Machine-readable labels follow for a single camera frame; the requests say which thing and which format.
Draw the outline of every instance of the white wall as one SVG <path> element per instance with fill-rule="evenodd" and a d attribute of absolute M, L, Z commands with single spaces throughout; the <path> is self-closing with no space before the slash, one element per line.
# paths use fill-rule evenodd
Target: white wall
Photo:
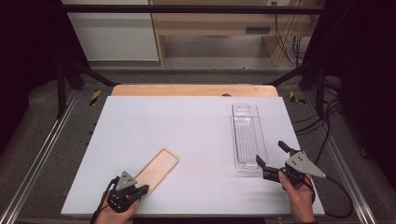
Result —
<path fill-rule="evenodd" d="M 63 0 L 66 4 L 147 5 L 148 0 Z M 158 61 L 149 14 L 69 13 L 88 61 Z"/>

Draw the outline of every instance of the aluminum rail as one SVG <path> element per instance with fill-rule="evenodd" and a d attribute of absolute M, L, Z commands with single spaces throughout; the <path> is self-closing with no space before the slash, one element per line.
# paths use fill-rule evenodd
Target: aluminum rail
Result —
<path fill-rule="evenodd" d="M 43 5 L 42 9 L 84 13 L 215 13 L 215 14 L 295 14 L 321 15 L 339 12 L 324 7 L 251 7 L 251 6 L 182 6 L 182 5 Z"/>
<path fill-rule="evenodd" d="M 27 197 L 29 196 L 30 191 L 32 190 L 35 181 L 37 180 L 38 176 L 44 164 L 53 149 L 53 146 L 56 143 L 56 140 L 61 133 L 64 124 L 66 123 L 70 112 L 72 111 L 76 99 L 79 96 L 80 91 L 72 91 L 71 95 L 67 102 L 67 108 L 64 111 L 64 114 L 59 118 L 56 119 L 52 129 L 47 136 L 43 146 L 40 148 L 37 156 L 35 157 L 35 161 L 31 165 L 27 175 L 23 179 L 18 191 L 15 193 L 14 197 L 12 198 L 11 202 L 8 204 L 6 210 L 0 216 L 0 224 L 12 224 L 17 219 L 18 214 L 20 213 Z"/>

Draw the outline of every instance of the white table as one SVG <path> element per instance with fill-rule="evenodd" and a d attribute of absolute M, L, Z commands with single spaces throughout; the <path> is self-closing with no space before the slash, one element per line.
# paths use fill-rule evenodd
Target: white table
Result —
<path fill-rule="evenodd" d="M 142 199 L 137 217 L 289 214 L 289 199 L 278 183 L 234 170 L 232 104 L 258 106 L 267 165 L 284 166 L 289 155 L 277 141 L 299 145 L 282 98 L 110 96 L 62 214 L 90 216 L 112 178 L 123 170 L 136 175 L 163 147 L 179 156 L 179 164 Z M 314 213 L 324 214 L 318 197 Z"/>

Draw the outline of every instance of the human hand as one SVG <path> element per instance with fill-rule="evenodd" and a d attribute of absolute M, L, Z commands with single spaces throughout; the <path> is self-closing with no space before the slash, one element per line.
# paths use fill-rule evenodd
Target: human hand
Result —
<path fill-rule="evenodd" d="M 290 211 L 294 220 L 297 223 L 315 221 L 312 210 L 312 190 L 305 184 L 298 184 L 294 187 L 288 177 L 280 171 L 278 176 L 280 184 L 289 195 Z M 305 179 L 310 180 L 311 176 L 307 175 Z"/>
<path fill-rule="evenodd" d="M 134 215 L 139 205 L 139 201 L 136 201 L 125 212 L 117 213 L 108 206 L 107 197 L 108 193 L 95 224 L 124 224 Z"/>

